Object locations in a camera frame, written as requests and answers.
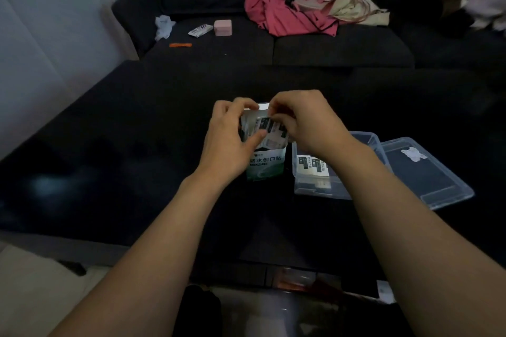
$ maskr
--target forearm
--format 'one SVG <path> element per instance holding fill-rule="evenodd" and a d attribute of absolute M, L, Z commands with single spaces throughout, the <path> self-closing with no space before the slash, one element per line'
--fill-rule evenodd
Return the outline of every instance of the forearm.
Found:
<path fill-rule="evenodd" d="M 222 187 L 193 174 L 107 276 L 51 336 L 168 336 L 202 229 Z"/>
<path fill-rule="evenodd" d="M 503 332 L 504 270 L 430 211 L 368 147 L 350 143 L 340 155 L 329 163 L 350 192 L 415 333 Z"/>

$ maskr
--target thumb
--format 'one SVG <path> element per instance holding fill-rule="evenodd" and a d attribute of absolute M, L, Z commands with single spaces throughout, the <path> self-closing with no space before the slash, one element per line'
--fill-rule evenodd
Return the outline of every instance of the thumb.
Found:
<path fill-rule="evenodd" d="M 271 119 L 274 120 L 275 122 L 281 122 L 288 131 L 288 134 L 292 137 L 295 136 L 295 131 L 297 129 L 297 121 L 293 117 L 285 113 L 275 113 L 274 115 L 271 116 Z"/>
<path fill-rule="evenodd" d="M 246 142 L 244 142 L 244 146 L 248 149 L 248 153 L 255 152 L 255 149 L 260 145 L 266 136 L 267 131 L 265 129 L 260 129 L 259 131 L 256 131 L 256 133 L 248 140 L 246 140 Z"/>

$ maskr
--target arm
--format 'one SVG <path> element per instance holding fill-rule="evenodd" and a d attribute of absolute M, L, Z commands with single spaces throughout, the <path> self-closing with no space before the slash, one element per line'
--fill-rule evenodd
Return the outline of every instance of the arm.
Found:
<path fill-rule="evenodd" d="M 416 335 L 506 333 L 505 270 L 430 211 L 354 139 L 319 91 L 281 92 L 271 101 L 270 113 L 345 184 Z"/>
<path fill-rule="evenodd" d="M 207 216 L 266 134 L 241 142 L 237 123 L 245 107 L 258 109 L 244 98 L 215 104 L 197 170 L 51 337 L 171 335 Z M 221 155 L 231 163 L 223 166 Z"/>

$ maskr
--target pink clothing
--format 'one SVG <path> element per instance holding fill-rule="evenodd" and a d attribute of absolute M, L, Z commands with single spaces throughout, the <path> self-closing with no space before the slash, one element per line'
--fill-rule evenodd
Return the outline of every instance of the pink clothing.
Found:
<path fill-rule="evenodd" d="M 301 12 L 288 7 L 284 0 L 245 0 L 244 9 L 248 17 L 262 29 L 274 36 L 304 33 L 326 33 L 335 36 L 337 20 L 324 16 L 320 11 Z"/>

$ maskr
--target pink box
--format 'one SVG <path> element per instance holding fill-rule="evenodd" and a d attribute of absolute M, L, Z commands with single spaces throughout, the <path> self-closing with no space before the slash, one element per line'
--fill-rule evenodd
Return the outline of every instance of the pink box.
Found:
<path fill-rule="evenodd" d="M 215 21 L 215 35 L 216 36 L 230 36 L 232 34 L 232 21 Z"/>

